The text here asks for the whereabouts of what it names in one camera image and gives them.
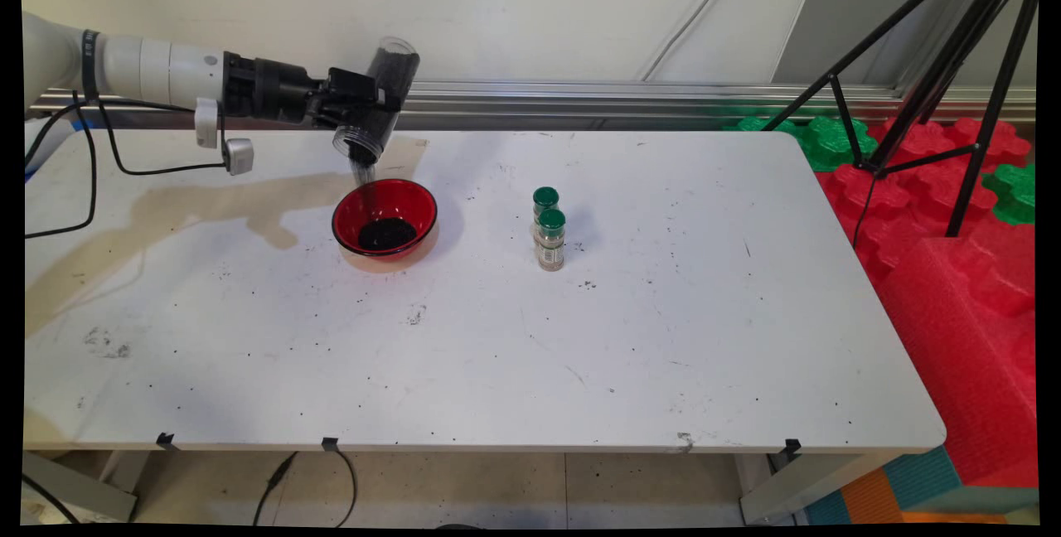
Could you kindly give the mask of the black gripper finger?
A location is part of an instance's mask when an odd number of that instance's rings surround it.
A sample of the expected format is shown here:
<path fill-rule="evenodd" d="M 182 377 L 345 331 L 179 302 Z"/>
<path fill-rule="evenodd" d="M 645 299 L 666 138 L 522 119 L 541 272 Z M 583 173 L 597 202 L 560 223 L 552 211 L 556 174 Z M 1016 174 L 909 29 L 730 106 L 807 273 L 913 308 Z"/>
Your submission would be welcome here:
<path fill-rule="evenodd" d="M 342 104 L 372 105 L 380 102 L 381 90 L 375 77 L 331 66 L 327 96 Z"/>
<path fill-rule="evenodd" d="M 372 104 L 321 98 L 318 100 L 318 127 L 333 129 L 334 139 L 345 139 L 348 134 L 387 139 L 402 106 L 402 98 L 386 98 L 383 103 Z"/>

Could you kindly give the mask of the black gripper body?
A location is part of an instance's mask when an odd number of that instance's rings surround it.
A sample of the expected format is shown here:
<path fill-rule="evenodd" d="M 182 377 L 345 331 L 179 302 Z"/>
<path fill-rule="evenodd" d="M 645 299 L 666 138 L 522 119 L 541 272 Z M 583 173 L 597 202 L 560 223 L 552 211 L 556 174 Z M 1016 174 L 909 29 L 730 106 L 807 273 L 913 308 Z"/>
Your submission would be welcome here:
<path fill-rule="evenodd" d="M 222 107 L 231 117 L 333 129 L 316 114 L 325 87 L 303 66 L 224 53 Z"/>

